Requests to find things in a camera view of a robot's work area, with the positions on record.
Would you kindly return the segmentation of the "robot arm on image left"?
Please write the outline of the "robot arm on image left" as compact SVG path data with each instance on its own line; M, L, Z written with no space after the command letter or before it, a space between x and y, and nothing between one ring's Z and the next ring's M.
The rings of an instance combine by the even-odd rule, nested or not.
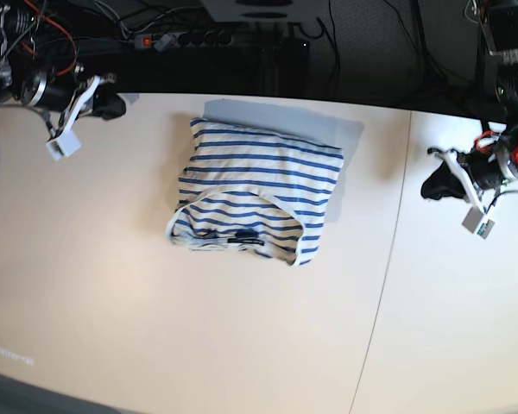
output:
M118 40L111 20L74 1L0 1L0 109L65 124L95 75L82 59Z

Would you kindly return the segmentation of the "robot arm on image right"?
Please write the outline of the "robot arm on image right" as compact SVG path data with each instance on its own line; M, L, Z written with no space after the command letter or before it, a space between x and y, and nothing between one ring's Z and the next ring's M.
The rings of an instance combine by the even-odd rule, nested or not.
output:
M479 49L496 61L495 91L505 129L497 132L481 119L482 134L470 152L428 148L441 165L423 183L420 195L474 204L485 191L499 191L518 180L518 1L470 1L468 8L481 31Z

